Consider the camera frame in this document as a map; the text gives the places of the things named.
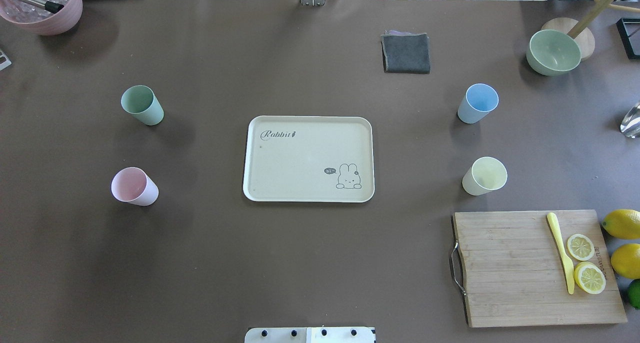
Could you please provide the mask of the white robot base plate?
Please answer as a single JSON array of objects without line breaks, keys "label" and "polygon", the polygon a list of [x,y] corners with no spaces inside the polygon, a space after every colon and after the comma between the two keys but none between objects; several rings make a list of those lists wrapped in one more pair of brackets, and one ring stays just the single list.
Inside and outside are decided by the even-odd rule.
[{"label": "white robot base plate", "polygon": [[245,343],[375,343],[374,327],[254,327],[247,330]]}]

